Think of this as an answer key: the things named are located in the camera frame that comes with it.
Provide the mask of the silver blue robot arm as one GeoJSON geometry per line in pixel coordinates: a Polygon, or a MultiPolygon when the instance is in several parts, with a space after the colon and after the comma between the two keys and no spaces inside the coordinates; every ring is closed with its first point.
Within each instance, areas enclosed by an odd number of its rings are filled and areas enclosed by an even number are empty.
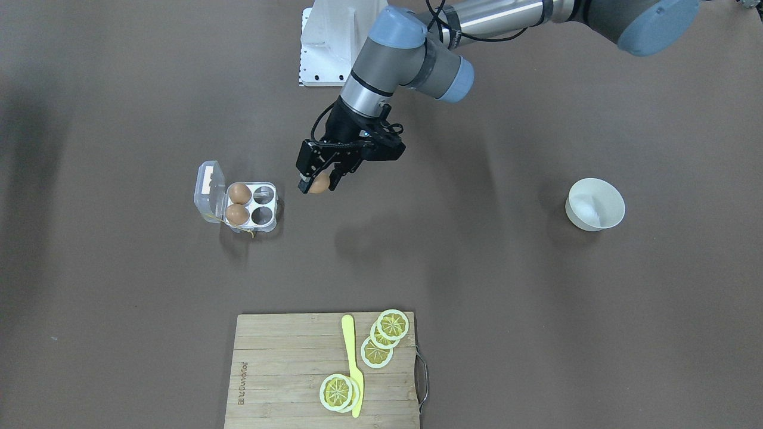
{"type": "Polygon", "coordinates": [[[464,1],[427,5],[415,13],[389,5],[371,22],[340,95],[317,120],[295,163],[302,193],[335,190],[365,162],[397,160],[403,128],[389,122],[390,99],[412,89],[456,103],[468,95],[474,67],[456,49],[470,43],[505,43],[548,22],[581,23],[632,56],[657,54],[694,22],[698,1],[464,1]]]}

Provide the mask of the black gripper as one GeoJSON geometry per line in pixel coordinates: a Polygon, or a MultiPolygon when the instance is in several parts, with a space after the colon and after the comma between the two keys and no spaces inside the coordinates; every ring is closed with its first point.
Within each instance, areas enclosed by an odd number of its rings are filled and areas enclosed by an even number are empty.
{"type": "Polygon", "coordinates": [[[299,190],[307,194],[317,175],[332,167],[328,189],[334,191],[340,180],[354,173],[364,161],[361,149],[367,133],[361,130],[363,120],[373,119],[355,111],[342,97],[337,97],[313,122],[297,155],[300,174],[299,190]]]}

